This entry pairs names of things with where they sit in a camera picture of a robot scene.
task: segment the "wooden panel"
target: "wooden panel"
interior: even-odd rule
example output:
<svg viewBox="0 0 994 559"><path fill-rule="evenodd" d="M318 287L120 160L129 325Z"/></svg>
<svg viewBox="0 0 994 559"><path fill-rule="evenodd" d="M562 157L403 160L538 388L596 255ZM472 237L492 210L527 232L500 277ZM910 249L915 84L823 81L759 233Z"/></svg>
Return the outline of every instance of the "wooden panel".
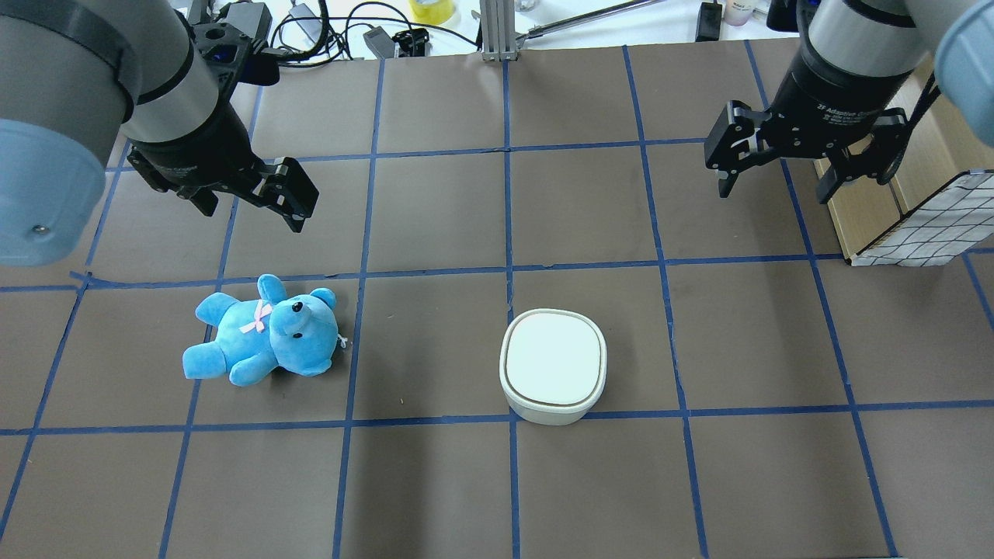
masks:
<svg viewBox="0 0 994 559"><path fill-rule="evenodd" d="M827 159L815 161L818 176L827 168ZM840 188L828 201L828 211L846 260L866 249L901 218L891 187L866 177Z"/></svg>

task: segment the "small bottle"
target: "small bottle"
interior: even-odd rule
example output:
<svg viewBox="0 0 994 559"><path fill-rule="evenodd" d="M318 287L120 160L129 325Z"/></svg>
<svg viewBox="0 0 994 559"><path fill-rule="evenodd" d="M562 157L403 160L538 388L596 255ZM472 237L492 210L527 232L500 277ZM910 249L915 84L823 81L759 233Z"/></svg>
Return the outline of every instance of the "small bottle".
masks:
<svg viewBox="0 0 994 559"><path fill-rule="evenodd" d="M441 25L455 11L453 0L410 0L414 22Z"/></svg>
<svg viewBox="0 0 994 559"><path fill-rule="evenodd" d="M752 16L757 0L727 0L725 2L725 22L736 27L744 25Z"/></svg>

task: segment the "metal rod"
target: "metal rod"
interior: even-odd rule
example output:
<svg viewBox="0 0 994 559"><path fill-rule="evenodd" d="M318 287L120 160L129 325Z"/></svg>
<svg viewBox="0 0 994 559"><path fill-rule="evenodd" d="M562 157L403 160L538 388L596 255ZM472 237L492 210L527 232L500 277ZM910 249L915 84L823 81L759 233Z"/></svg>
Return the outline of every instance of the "metal rod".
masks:
<svg viewBox="0 0 994 559"><path fill-rule="evenodd" d="M635 8L641 8L642 6L648 6L650 4L658 4L659 2L664 2L665 0L631 0L629 2L623 2L615 6L610 6L608 8L601 8L599 10L594 10L585 14L580 14L578 16L573 16L565 20L560 20L557 22L549 23L546 25L540 25L538 27L533 27L528 33L523 33L518 36L518 46L521 47L528 39L536 39L550 33L557 31L563 31L564 29L569 29L571 27L576 27L577 25L605 18L607 16L613 16L614 14L620 14L621 12L627 12L628 10L634 10Z"/></svg>

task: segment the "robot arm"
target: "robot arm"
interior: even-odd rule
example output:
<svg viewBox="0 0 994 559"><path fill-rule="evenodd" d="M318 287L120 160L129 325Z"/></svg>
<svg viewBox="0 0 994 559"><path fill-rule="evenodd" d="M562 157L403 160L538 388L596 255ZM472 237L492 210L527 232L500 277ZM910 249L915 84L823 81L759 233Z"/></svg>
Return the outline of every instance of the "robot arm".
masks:
<svg viewBox="0 0 994 559"><path fill-rule="evenodd" d="M817 187L827 202L860 176L885 184L897 170L913 125L886 109L926 51L935 80L974 133L994 145L994 0L791 0L801 46L763 112L732 100L705 142L705 164L728 197L743 171L778 157L827 157ZM923 95L924 112L938 89ZM855 142L872 136L860 153Z"/></svg>
<svg viewBox="0 0 994 559"><path fill-rule="evenodd" d="M119 129L153 189L208 216L214 193L231 193L301 230L317 189L297 161L252 153L230 104L238 82L279 79L286 53L265 42L267 9L191 19L167 0L0 0L0 265L73 250Z"/></svg>

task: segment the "electrical wire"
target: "electrical wire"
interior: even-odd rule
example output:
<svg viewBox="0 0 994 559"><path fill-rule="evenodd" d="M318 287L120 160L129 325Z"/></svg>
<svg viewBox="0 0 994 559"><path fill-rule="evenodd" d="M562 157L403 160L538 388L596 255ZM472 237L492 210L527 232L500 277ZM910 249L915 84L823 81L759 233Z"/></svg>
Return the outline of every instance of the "electrical wire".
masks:
<svg viewBox="0 0 994 559"><path fill-rule="evenodd" d="M303 52L288 52L286 56L282 57L282 63L293 63L293 62L303 62L308 61L321 53L321 49L330 50L328 47L328 37L331 31L331 21L328 19L328 2L326 0L317 0L318 11L320 16L318 19L321 21L321 33L319 37L322 38L321 41L315 41L314 45L310 49Z"/></svg>
<svg viewBox="0 0 994 559"><path fill-rule="evenodd" d="M308 17L303 17L303 18L286 18L285 20L281 21L276 26L276 30L278 31L280 29L280 27L284 23L294 23L294 22L297 22L297 21L308 21L308 20L312 20L313 21L313 20L317 20L317 19L319 19L319 18L317 18L317 17L309 17L309 16ZM331 20L331 21L344 21L345 20L345 18L328 18L328 19ZM357 18L357 17L353 17L352 19L354 19L354 20L363 20L363 21L386 21L386 22L403 23L403 24L407 23L407 21L405 21L405 20L399 20L397 18L380 18L380 17L361 17L361 18ZM434 30L437 30L437 31L442 31L442 32L447 33L449 35L452 35L453 37L456 37L456 38L458 38L458 39L460 39L462 41L465 41L466 43L472 45L473 47L476 46L476 41L473 41L472 39L466 37L465 35L462 35L458 31L453 31L453 30L448 29L446 27L439 27L437 25L428 25L426 23L415 23L414 25L416 25L418 27L427 27L429 29L434 29Z"/></svg>
<svg viewBox="0 0 994 559"><path fill-rule="evenodd" d="M357 17L355 15L356 11L358 11L363 6L368 6L368 5L385 6L387 8L396 11L404 19L385 18L385 17ZM363 22L358 24L352 24L351 22L353 20L363 20ZM289 23L295 23L300 21L321 21L322 30L325 31L324 35L322 35L323 37L326 37L325 41L316 42L315 45L312 46L307 51L301 51L300 49L286 45L282 38L283 29ZM345 21L346 30L343 33L336 32L334 28L331 26L332 21ZM358 5L356 5L352 9L352 11L349 12L349 15L344 18L326 17L326 11L324 10L322 10L321 16L314 16L314 17L287 16L286 18L283 18L283 20L280 21L279 24L276 26L276 28L272 31L272 39L270 40L270 42L274 44L278 49L286 50L288 53L290 53L289 57L292 57L292 60L291 58L288 57L287 59L284 59L283 61L280 62L281 66L287 68L314 68L317 66L324 66L325 64L328 64L334 60L338 60L342 56L344 56L348 60L353 60L351 50L349 49L348 31L360 25L367 26L373 29L372 25L370 25L369 23L365 23L368 21L385 21L385 22L401 23L407 25L408 30L410 32L413 32L414 30L414 25L404 14L404 12L401 12L394 6L391 6L390 4L385 4L383 2L377 2L377 1L369 1L369 2L361 2ZM447 33L478 49L475 41L472 41L468 37L461 35L458 32L453 31L451 29L435 25L428 25L428 24L417 24L417 25L419 27L426 27L429 29L434 29L437 31ZM331 54L332 49L336 49L336 52L333 55ZM328 56L328 58L316 63L308 63L309 60L313 59L316 56L321 56L321 55L326 55Z"/></svg>
<svg viewBox="0 0 994 559"><path fill-rule="evenodd" d="M348 33L349 22L352 21L352 17L355 16L356 12L358 12L360 8L363 8L365 6L383 6L384 8L389 8L389 9L397 12L404 19L404 22L408 24L408 31L411 33L411 38L412 39L414 38L414 26L411 25L411 20L408 19L408 16L404 12L402 12L399 9L397 9L397 7L391 6L390 4L388 4L386 2L379 2L377 0L370 0L368 2L360 2L360 3L356 4L356 6L354 8L352 8L352 11L350 11L349 15L346 16L346 18L345 18L345 29L346 29L346 32L344 34L344 37L345 37L344 48L345 48L345 55L347 57L349 57L349 60L352 60L352 50L349 49L349 33Z"/></svg>
<svg viewBox="0 0 994 559"><path fill-rule="evenodd" d="M901 163L905 160L905 153L908 151L911 133L940 95L942 95L942 91L939 90L938 85L935 83L935 72L933 72L928 77L928 81L925 82L925 87L921 89L921 95L918 96L918 101L914 104L914 109L908 118L908 126L905 128L901 146L898 148L898 154L891 164L888 165L887 169L877 177L877 184L884 185L891 182L894 175L898 173L898 168L901 167Z"/></svg>

